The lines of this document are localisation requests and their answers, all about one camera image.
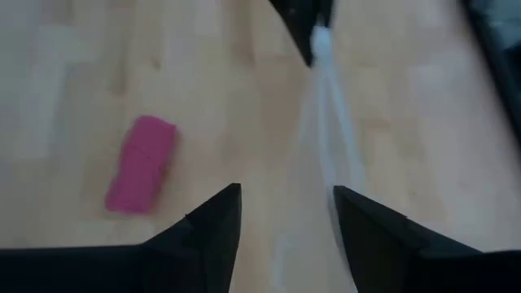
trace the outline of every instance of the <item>pink eraser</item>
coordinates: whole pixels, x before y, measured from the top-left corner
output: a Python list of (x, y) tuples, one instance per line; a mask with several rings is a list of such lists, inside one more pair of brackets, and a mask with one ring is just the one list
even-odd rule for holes
[(154, 116), (140, 116), (121, 148), (120, 167), (107, 193), (111, 211), (144, 213), (160, 191), (173, 149), (176, 126)]

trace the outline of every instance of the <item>hardwood floor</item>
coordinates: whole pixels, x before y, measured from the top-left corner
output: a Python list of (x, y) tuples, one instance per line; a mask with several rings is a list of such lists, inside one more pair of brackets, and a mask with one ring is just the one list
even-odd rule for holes
[[(518, 146), (457, 3), (337, 0), (335, 14), (368, 195), (478, 249), (521, 248)], [(233, 290), (279, 292), (308, 71), (267, 0), (6, 0), (0, 38), (1, 247), (141, 242), (236, 181)], [(150, 215), (110, 214), (141, 114), (179, 127), (172, 169)], [(321, 268), (303, 267), (285, 278)]]

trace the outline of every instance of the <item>clear plastic bag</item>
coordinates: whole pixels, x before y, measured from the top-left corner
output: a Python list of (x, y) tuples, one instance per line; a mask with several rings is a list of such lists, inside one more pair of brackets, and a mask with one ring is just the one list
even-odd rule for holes
[(277, 293), (357, 292), (332, 191), (345, 185), (363, 193), (364, 169), (328, 28), (314, 29), (312, 46), (316, 59), (288, 171), (289, 204), (275, 233), (272, 288)]

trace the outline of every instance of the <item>plastic bag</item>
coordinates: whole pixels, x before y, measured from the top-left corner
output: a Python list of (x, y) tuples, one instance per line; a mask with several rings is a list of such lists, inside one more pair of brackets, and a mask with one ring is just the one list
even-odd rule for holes
[(277, 293), (357, 292), (332, 191), (345, 185), (363, 193), (364, 168), (328, 28), (315, 27), (312, 47), (316, 59), (288, 173), (285, 225), (275, 233), (272, 288)]

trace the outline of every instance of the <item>wooden floor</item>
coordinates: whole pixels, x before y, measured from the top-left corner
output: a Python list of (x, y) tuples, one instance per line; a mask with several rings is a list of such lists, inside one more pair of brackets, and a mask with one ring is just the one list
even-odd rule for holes
[[(308, 72), (267, 0), (4, 0), (0, 39), (1, 247), (138, 243), (236, 181), (234, 291), (278, 292)], [(368, 195), (473, 247), (521, 248), (518, 147), (455, 1), (337, 0), (335, 49)], [(178, 125), (172, 169), (151, 215), (110, 214), (141, 114)]]

